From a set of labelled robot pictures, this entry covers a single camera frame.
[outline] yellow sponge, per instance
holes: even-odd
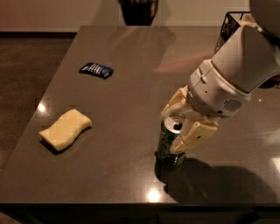
[[[76,109],[62,115],[50,128],[39,134],[56,150],[62,151],[70,146],[86,128],[92,127],[91,120]]]

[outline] can top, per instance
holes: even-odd
[[[178,134],[182,128],[183,122],[186,119],[181,114],[171,114],[164,119],[164,126],[172,133]]]

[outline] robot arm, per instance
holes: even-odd
[[[267,15],[263,4],[262,0],[250,2],[253,16],[261,21],[266,16],[260,17],[259,9]],[[272,4],[280,9],[279,0],[269,0],[269,7]],[[275,18],[280,20],[277,10]],[[188,85],[176,92],[161,113],[161,120],[174,113],[186,117],[172,142],[171,154],[186,152],[205,142],[217,130],[220,118],[234,116],[256,88],[280,74],[279,39],[278,27],[244,25],[211,59],[201,63]]]

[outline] wall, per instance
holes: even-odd
[[[249,0],[159,0],[153,25],[221,25]],[[0,32],[77,32],[81,25],[124,25],[117,0],[1,0]]]

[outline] can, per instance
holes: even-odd
[[[161,133],[157,147],[157,157],[165,165],[181,165],[184,161],[185,153],[178,155],[171,154],[172,142],[179,135],[186,117],[181,114],[168,115],[161,122]]]

